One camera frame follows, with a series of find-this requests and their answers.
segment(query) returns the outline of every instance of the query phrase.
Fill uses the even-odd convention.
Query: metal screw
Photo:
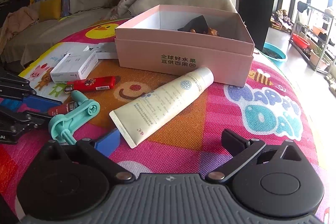
[[[115,175],[115,177],[119,180],[129,180],[132,176],[133,175],[130,172],[119,172]]]
[[[225,178],[225,175],[222,172],[210,172],[208,174],[208,177],[213,180],[222,180],[223,178]]]

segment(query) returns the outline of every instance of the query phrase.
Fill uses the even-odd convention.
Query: turquoise handle
[[[71,92],[71,98],[78,103],[78,107],[68,114],[58,114],[53,117],[48,125],[49,132],[54,140],[59,143],[67,142],[69,145],[75,144],[74,132],[83,124],[97,116],[100,105],[93,99],[88,99],[80,91]]]

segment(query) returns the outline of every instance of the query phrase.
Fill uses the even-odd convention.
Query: barcode sticker
[[[96,88],[96,90],[109,90],[109,89],[110,89],[110,87],[108,85],[106,85],[106,86],[98,86]]]

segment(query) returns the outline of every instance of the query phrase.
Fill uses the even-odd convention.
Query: floor
[[[315,143],[320,141],[320,148],[325,154],[325,158],[322,159],[323,165],[330,170],[330,179],[336,178],[333,152],[336,133],[336,97],[329,91],[329,85],[324,76],[318,72],[314,73],[300,53],[289,43],[289,37],[287,33],[269,28],[266,42],[286,52],[288,60],[280,69],[299,91],[298,97],[302,108],[312,120],[312,127],[318,132],[318,136],[314,136],[314,141]]]

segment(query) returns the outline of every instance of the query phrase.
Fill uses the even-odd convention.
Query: gray ribbed surface
[[[24,224],[46,221],[27,216]],[[130,185],[115,187],[108,201],[75,220],[50,224],[322,224],[313,216],[275,221],[241,208],[221,185],[208,184],[198,174],[142,174]]]

